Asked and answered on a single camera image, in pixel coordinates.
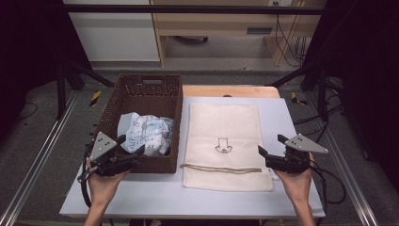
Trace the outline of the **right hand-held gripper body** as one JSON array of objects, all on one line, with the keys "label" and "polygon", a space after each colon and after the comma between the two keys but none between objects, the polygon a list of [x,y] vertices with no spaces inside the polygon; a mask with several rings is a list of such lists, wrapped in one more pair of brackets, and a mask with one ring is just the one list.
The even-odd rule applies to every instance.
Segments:
[{"label": "right hand-held gripper body", "polygon": [[288,138],[284,156],[271,154],[265,158],[265,165],[272,170],[279,170],[290,174],[299,174],[309,168],[310,153],[328,153],[328,149],[322,147],[311,139],[298,134]]}]

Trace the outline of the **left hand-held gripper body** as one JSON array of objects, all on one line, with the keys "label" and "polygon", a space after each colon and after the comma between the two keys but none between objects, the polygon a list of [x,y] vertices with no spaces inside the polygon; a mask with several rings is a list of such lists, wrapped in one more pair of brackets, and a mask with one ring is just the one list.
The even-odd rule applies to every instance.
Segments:
[{"label": "left hand-held gripper body", "polygon": [[83,166],[86,165],[87,159],[90,161],[90,168],[85,169],[77,178],[77,181],[83,183],[93,173],[97,173],[100,176],[113,176],[132,170],[136,166],[137,160],[128,161],[126,156],[129,154],[116,156],[116,144],[115,139],[103,132],[99,132],[97,137],[93,139],[92,145],[88,148],[88,156],[84,157],[83,160]]}]

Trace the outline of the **white blue printed cloth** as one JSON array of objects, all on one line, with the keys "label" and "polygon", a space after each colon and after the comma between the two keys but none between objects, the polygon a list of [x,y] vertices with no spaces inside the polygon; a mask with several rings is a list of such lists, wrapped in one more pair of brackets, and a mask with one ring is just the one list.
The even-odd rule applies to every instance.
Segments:
[{"label": "white blue printed cloth", "polygon": [[167,155],[173,130],[173,119],[153,115],[140,116],[131,112],[120,116],[117,136],[126,136],[121,147],[128,153],[134,153],[140,147],[144,147],[145,155]]}]

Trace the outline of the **brown wicker basket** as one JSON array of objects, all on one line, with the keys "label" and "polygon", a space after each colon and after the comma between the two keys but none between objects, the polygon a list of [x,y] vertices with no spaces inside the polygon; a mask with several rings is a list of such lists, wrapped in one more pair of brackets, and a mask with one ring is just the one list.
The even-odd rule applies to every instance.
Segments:
[{"label": "brown wicker basket", "polygon": [[171,144],[165,155],[141,155],[135,173],[175,173],[179,153],[183,85],[180,75],[121,74],[106,104],[97,132],[115,139],[122,114],[135,112],[173,119]]}]

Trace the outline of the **cream drawstring bag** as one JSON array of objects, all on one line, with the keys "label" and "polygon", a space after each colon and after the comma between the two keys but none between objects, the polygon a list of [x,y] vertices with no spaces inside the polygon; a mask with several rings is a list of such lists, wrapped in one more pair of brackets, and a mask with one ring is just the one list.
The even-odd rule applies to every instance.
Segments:
[{"label": "cream drawstring bag", "polygon": [[183,186],[227,192],[269,192],[270,170],[256,105],[189,105]]}]

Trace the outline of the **person's right hand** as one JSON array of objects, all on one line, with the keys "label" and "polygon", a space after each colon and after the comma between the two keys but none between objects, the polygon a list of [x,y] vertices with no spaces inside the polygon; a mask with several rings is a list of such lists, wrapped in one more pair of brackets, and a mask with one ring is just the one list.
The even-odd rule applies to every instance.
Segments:
[{"label": "person's right hand", "polygon": [[309,203],[312,181],[312,173],[310,169],[306,169],[299,174],[290,174],[276,169],[274,172],[282,181],[285,192],[293,206]]}]

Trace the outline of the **person's left hand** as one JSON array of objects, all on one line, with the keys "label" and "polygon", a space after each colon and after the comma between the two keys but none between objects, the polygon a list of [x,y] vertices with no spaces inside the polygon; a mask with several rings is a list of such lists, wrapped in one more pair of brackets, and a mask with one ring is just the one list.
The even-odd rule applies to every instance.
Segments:
[{"label": "person's left hand", "polygon": [[88,177],[91,205],[108,205],[115,196],[120,182],[129,174],[129,171],[113,176],[100,176],[93,173]]}]

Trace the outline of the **white board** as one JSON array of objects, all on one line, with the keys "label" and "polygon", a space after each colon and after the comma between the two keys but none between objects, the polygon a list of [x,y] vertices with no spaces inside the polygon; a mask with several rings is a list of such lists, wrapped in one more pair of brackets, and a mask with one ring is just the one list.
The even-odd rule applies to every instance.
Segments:
[{"label": "white board", "polygon": [[[263,143],[271,154],[282,155],[277,135],[294,137],[296,131],[282,98],[185,97],[180,128],[178,162],[185,156],[189,105],[213,103],[256,105],[259,108]],[[183,171],[173,174],[131,173],[120,182],[107,207],[108,218],[294,218],[295,210],[280,180],[271,192],[222,192],[186,188]]]}]

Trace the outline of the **wooden table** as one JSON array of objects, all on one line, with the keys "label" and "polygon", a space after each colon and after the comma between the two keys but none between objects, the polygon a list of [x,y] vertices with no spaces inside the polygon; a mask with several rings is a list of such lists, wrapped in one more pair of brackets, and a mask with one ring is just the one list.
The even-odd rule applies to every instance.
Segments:
[{"label": "wooden table", "polygon": [[279,91],[265,86],[200,86],[183,85],[184,97],[279,98]]}]

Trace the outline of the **black curtain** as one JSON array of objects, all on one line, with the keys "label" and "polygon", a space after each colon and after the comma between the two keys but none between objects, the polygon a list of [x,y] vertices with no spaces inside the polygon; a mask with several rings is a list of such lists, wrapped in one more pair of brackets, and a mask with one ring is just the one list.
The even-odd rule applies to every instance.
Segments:
[{"label": "black curtain", "polygon": [[399,0],[327,0],[308,59],[343,80],[364,149],[399,189]]},{"label": "black curtain", "polygon": [[28,91],[56,80],[58,68],[72,87],[84,86],[79,72],[66,62],[88,69],[88,57],[70,15],[51,8],[63,4],[63,0],[0,0],[0,139],[23,110]]}]

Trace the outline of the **white cabinet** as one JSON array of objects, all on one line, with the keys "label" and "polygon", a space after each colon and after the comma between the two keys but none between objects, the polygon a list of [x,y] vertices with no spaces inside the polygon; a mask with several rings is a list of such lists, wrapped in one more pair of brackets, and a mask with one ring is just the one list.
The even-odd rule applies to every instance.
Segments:
[{"label": "white cabinet", "polygon": [[159,60],[150,13],[71,12],[70,17],[91,62]]}]

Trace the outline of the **wooden desk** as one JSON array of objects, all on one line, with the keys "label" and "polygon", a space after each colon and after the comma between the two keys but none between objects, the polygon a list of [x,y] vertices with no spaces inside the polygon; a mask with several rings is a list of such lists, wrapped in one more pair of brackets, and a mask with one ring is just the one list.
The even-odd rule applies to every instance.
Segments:
[{"label": "wooden desk", "polygon": [[[152,5],[250,6],[322,8],[327,0],[149,0]],[[160,37],[260,36],[264,38],[275,66],[294,48],[294,38],[309,40],[318,25],[318,15],[184,14],[154,13]]]}]

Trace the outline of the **aluminium rail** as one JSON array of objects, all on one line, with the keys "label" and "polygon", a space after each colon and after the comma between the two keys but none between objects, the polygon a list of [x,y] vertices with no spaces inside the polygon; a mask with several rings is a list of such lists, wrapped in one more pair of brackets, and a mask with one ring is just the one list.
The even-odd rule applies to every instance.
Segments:
[{"label": "aluminium rail", "polygon": [[43,142],[39,153],[36,155],[35,160],[31,164],[29,171],[27,172],[21,185],[17,189],[13,199],[11,200],[6,210],[0,215],[0,226],[12,226],[13,223],[16,221],[34,184],[39,178],[39,175],[47,161],[48,156],[56,145],[56,142],[66,124],[66,121],[71,115],[71,112],[76,103],[76,99],[79,95],[79,91],[73,90],[71,92],[70,98],[66,104],[65,112],[54,123],[50,133]]},{"label": "aluminium rail", "polygon": [[329,155],[334,162],[345,187],[346,194],[350,198],[361,224],[363,226],[379,226],[375,214],[367,202],[353,171],[345,161],[336,139],[321,119],[318,119],[317,122],[324,128],[324,133],[320,138],[323,144],[326,144],[329,149]]}]

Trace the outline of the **black frame stand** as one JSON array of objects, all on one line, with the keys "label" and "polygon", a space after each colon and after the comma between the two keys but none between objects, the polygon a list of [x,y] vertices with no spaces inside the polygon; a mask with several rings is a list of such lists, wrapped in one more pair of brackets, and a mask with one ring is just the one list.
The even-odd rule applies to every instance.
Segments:
[{"label": "black frame stand", "polygon": [[[72,68],[75,70],[75,73],[72,74],[63,74],[63,69]],[[81,90],[85,85],[80,77],[80,74],[85,74],[90,78],[100,82],[101,84],[113,88],[115,86],[114,82],[100,76],[92,69],[86,68],[74,61],[64,60],[62,63],[58,65],[56,68],[56,90],[57,90],[57,119],[60,120],[62,116],[66,113],[66,91],[65,91],[65,82],[68,82],[73,90]]]},{"label": "black frame stand", "polygon": [[326,91],[327,91],[327,71],[323,66],[320,66],[316,63],[308,63],[299,69],[285,75],[281,79],[268,84],[268,87],[278,88],[283,84],[291,81],[294,78],[297,78],[300,75],[304,75],[300,87],[304,91],[309,91],[314,88],[315,85],[318,85],[317,91],[317,113],[321,117],[323,121],[328,120],[327,113],[327,99],[326,99]]}]

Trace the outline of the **black horizontal frame bar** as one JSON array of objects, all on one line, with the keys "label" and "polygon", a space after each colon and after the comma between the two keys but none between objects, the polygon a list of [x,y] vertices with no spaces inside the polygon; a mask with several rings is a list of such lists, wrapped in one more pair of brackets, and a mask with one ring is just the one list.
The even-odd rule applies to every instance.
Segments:
[{"label": "black horizontal frame bar", "polygon": [[197,14],[279,14],[322,15],[324,8],[303,7],[241,7],[241,6],[183,6],[183,5],[82,5],[62,6],[68,12],[93,13],[197,13]]}]

